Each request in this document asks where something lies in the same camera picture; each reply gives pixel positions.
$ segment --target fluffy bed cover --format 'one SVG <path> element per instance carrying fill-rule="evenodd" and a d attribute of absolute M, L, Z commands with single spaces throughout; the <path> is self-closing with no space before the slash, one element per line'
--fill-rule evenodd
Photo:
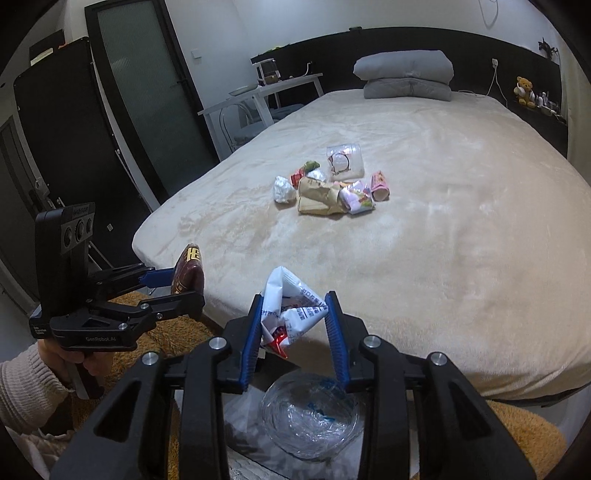
<path fill-rule="evenodd" d="M 272 201 L 275 176 L 346 142 L 361 145 L 367 178 L 384 172 L 389 201 L 336 218 Z M 491 98 L 324 95 L 178 192 L 133 248 L 164 268 L 189 242 L 203 254 L 204 312 L 221 325 L 284 265 L 401 352 L 447 353 L 484 395 L 591 381 L 591 189 Z M 332 372 L 324 323 L 288 354 Z"/>

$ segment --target metal screw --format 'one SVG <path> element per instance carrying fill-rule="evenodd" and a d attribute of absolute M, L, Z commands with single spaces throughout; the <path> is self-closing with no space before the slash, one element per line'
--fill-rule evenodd
<path fill-rule="evenodd" d="M 431 354 L 431 362 L 440 367 L 447 363 L 447 357 L 441 352 L 435 352 Z"/>
<path fill-rule="evenodd" d="M 363 343 L 368 348 L 377 348 L 382 344 L 382 341 L 379 337 L 376 337 L 375 335 L 368 335 L 363 339 Z"/>
<path fill-rule="evenodd" d="M 142 357 L 144 365 L 154 365 L 158 361 L 158 354 L 156 352 L 145 353 Z"/>
<path fill-rule="evenodd" d="M 209 348 L 213 348 L 214 350 L 221 350 L 224 348 L 228 342 L 224 337 L 213 337 L 209 341 Z"/>

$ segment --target door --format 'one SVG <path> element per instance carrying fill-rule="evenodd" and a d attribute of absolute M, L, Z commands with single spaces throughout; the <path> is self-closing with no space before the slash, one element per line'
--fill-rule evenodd
<path fill-rule="evenodd" d="M 86 22 L 113 114 L 163 202 L 218 163 L 164 1 L 108 0 Z"/>
<path fill-rule="evenodd" d="M 35 217 L 46 208 L 35 191 L 12 117 L 0 127 L 0 205 L 4 206 L 0 209 L 0 261 L 37 301 Z"/>
<path fill-rule="evenodd" d="M 88 38 L 19 75 L 14 96 L 49 198 L 56 206 L 96 203 L 93 243 L 107 264 L 95 261 L 114 267 L 138 262 L 131 242 L 150 210 L 119 158 Z"/>

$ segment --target white table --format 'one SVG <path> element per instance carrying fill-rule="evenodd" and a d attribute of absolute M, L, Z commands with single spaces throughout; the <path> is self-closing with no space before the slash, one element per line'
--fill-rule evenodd
<path fill-rule="evenodd" d="M 198 112 L 198 115 L 203 115 L 203 117 L 205 118 L 205 123 L 209 128 L 209 132 L 212 135 L 213 144 L 216 147 L 217 156 L 220 159 L 222 159 L 222 156 L 220 154 L 219 140 L 217 138 L 216 131 L 213 127 L 213 121 L 211 117 L 212 113 L 217 112 L 222 108 L 226 108 L 227 106 L 236 105 L 237 103 L 252 99 L 256 106 L 256 111 L 261 116 L 263 125 L 265 125 L 265 128 L 267 128 L 273 125 L 274 122 L 273 118 L 271 117 L 271 111 L 269 110 L 269 106 L 265 101 L 265 97 L 277 94 L 278 92 L 282 92 L 283 90 L 287 90 L 300 85 L 305 85 L 306 83 L 314 83 L 314 86 L 316 87 L 316 92 L 318 93 L 318 96 L 321 97 L 324 95 L 324 92 L 322 91 L 322 87 L 320 86 L 320 77 L 322 77 L 321 73 L 315 73 L 313 75 L 306 75 L 303 77 L 296 77 L 293 79 L 280 80 L 277 83 L 260 86 L 255 88 L 254 90 L 251 90 L 250 92 L 245 92 L 235 97 L 231 96 L 223 102 L 216 103 L 215 105 L 212 105 L 211 107 Z"/>

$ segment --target human hand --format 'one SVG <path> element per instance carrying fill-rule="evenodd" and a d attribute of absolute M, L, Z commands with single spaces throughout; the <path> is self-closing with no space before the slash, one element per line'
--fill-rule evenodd
<path fill-rule="evenodd" d="M 72 379 L 68 373 L 66 362 L 82 364 L 93 377 L 104 377 L 111 372 L 113 353 L 94 352 L 85 357 L 82 352 L 69 352 L 58 345 L 53 338 L 37 342 L 39 357 L 63 383 L 70 383 Z"/>

